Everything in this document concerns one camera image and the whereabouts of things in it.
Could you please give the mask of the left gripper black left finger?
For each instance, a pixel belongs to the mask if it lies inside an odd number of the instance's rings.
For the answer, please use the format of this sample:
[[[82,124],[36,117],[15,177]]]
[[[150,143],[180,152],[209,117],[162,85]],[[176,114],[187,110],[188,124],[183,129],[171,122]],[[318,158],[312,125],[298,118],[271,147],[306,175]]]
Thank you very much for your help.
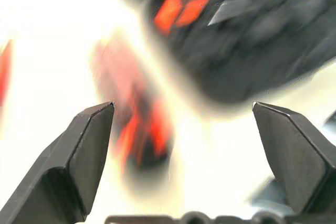
[[[78,223],[91,213],[107,157],[114,104],[77,114],[38,156],[1,209],[1,223]]]

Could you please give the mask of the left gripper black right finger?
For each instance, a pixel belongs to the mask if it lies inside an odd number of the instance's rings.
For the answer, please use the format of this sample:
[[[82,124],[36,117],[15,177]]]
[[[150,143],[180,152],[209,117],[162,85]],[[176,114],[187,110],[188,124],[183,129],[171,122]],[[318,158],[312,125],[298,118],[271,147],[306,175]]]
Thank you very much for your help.
[[[334,214],[335,145],[298,112],[256,102],[253,113],[287,204],[297,214]]]

